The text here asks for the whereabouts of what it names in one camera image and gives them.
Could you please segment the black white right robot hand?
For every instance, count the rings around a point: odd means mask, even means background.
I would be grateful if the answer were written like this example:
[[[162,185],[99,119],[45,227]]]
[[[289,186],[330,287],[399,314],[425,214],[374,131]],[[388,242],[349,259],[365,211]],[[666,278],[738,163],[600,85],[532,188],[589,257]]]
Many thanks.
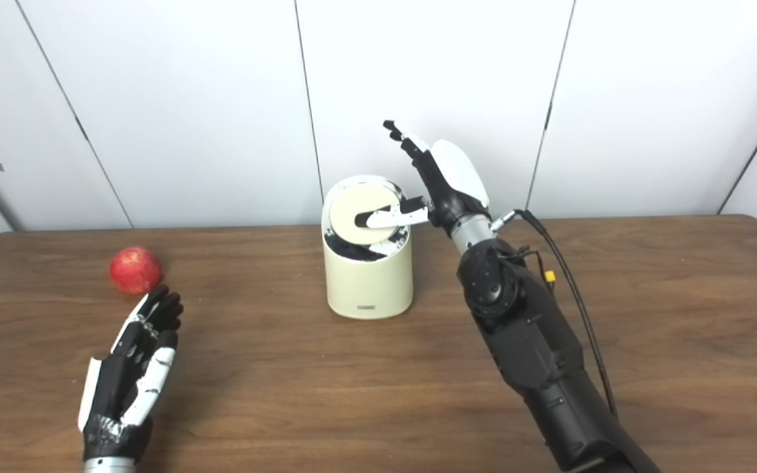
[[[427,194],[361,212],[354,217],[356,227],[412,227],[428,222],[450,235],[466,219],[481,217],[486,225],[492,224],[486,187],[463,150],[444,139],[429,146],[397,120],[385,120],[382,126],[411,159]]]

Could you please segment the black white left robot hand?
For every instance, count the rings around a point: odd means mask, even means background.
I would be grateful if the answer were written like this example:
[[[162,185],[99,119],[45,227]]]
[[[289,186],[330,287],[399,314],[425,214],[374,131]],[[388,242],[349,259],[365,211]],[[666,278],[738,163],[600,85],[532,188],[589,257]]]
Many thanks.
[[[159,284],[118,331],[108,354],[93,357],[78,413],[86,472],[135,472],[150,443],[151,410],[176,357],[181,296]]]

